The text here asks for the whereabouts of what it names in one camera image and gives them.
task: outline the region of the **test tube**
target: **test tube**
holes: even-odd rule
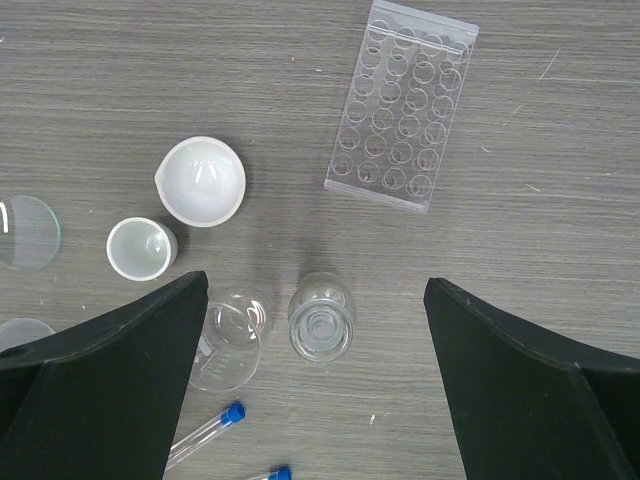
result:
[[[203,447],[209,443],[209,441],[216,438],[222,432],[228,430],[236,423],[241,422],[244,417],[244,407],[240,402],[236,402],[231,405],[220,415],[212,418],[195,432],[187,435],[185,438],[173,445],[169,452],[169,459],[167,460],[165,470],[169,470],[177,463],[180,463],[193,452],[199,450],[200,447]]]
[[[273,473],[265,473],[263,475],[258,475],[257,477],[251,477],[247,480],[292,480],[293,476],[291,475],[291,470],[289,467],[282,467],[277,472]]]

